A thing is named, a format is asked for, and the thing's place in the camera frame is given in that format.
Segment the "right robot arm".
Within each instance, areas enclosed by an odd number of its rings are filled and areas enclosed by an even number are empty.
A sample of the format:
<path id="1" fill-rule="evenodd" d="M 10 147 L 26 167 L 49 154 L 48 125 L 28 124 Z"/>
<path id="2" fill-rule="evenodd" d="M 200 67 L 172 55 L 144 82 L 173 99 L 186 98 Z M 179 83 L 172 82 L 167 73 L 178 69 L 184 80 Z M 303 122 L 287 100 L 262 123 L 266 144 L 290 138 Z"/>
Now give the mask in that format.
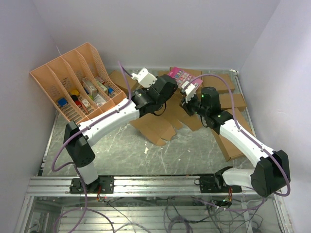
<path id="1" fill-rule="evenodd" d="M 286 187 L 290 194 L 289 159 L 283 150 L 276 151 L 249 133 L 236 119 L 235 113 L 221 109 L 220 97 L 213 87 L 203 88 L 198 98 L 193 85 L 181 91 L 181 107 L 192 116 L 203 118 L 207 127 L 217 135 L 229 140 L 252 163 L 253 169 L 228 167 L 218 172 L 214 180 L 215 188 L 225 192 L 231 186 L 244 186 L 253 189 L 261 197 L 280 195 L 279 190 Z"/>

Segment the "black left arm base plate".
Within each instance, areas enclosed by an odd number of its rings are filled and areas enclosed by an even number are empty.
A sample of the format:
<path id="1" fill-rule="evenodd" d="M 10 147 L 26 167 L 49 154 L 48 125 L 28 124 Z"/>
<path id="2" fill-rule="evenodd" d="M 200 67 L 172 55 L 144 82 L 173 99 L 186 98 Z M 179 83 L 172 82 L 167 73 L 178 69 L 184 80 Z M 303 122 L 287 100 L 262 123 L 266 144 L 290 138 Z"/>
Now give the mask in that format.
<path id="1" fill-rule="evenodd" d="M 114 192 L 114 181 L 115 180 L 113 176 L 99 176 L 97 180 L 91 184 L 86 184 L 86 192 L 88 194 L 112 194 Z M 71 180 L 69 192 L 71 194 L 84 193 L 84 188 L 79 178 L 74 178 Z"/>

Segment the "cardboard box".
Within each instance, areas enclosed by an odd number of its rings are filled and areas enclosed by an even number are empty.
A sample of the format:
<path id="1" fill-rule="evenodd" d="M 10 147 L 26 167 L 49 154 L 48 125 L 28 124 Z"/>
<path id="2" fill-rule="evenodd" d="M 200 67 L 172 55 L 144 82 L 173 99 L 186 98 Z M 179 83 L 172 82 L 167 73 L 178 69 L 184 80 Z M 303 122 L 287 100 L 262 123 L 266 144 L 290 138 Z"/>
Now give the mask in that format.
<path id="1" fill-rule="evenodd" d="M 167 108 L 161 116 L 147 114 L 130 124 L 156 146 L 164 146 L 179 130 L 186 125 L 192 132 L 202 128 L 196 115 L 189 116 L 180 106 L 181 94 L 174 94 L 167 101 Z"/>

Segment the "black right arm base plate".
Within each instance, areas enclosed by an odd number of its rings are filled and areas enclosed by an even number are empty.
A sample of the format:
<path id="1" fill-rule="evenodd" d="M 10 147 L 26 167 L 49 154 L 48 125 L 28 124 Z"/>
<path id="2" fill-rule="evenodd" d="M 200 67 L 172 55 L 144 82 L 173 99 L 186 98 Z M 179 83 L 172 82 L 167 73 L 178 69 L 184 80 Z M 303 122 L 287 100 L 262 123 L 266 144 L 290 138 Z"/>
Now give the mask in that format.
<path id="1" fill-rule="evenodd" d="M 238 185 L 227 185 L 218 181 L 213 174 L 206 174 L 199 177 L 199 187 L 202 194 L 205 193 L 233 193 L 242 192 L 242 187 Z"/>

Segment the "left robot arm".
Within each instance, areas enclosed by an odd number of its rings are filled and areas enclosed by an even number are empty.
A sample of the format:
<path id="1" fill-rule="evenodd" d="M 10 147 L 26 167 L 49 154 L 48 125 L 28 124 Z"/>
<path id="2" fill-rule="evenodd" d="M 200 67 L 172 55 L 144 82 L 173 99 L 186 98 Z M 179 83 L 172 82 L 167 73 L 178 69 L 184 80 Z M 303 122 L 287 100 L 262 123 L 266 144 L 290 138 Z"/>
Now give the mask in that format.
<path id="1" fill-rule="evenodd" d="M 92 146 L 122 124 L 145 115 L 154 115 L 176 90 L 177 82 L 168 75 L 162 75 L 150 87 L 135 90 L 130 97 L 107 112 L 80 125 L 73 121 L 66 125 L 64 145 L 83 179 L 82 187 L 85 191 L 93 193 L 99 188 Z"/>

